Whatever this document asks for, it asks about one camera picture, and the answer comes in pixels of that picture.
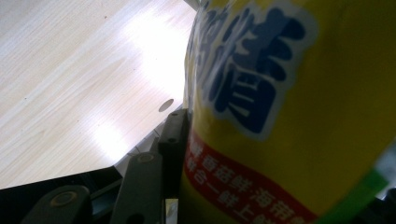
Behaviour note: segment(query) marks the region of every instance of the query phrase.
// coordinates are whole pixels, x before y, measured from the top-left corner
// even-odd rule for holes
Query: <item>snack package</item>
[[[202,1],[180,223],[346,223],[370,202],[396,173],[395,9]]]

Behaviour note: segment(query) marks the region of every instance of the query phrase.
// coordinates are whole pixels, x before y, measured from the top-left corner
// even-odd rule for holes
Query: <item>light wood surface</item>
[[[131,150],[182,103],[194,15],[182,0],[0,1],[0,189]]]

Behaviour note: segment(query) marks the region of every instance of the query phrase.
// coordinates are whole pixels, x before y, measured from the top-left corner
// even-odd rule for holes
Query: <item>wood grain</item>
[[[113,165],[181,105],[194,14],[181,0],[1,1],[0,189]]]

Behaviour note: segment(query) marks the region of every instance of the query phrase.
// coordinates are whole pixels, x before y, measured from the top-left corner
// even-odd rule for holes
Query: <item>plastic packaging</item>
[[[344,223],[370,202],[394,176],[376,159],[396,135],[395,9],[201,2],[181,223]]]

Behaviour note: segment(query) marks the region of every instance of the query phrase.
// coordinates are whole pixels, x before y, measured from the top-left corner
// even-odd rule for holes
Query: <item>red banner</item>
[[[305,224],[317,218],[277,183],[221,155],[194,131],[184,170],[197,191],[239,223]]]

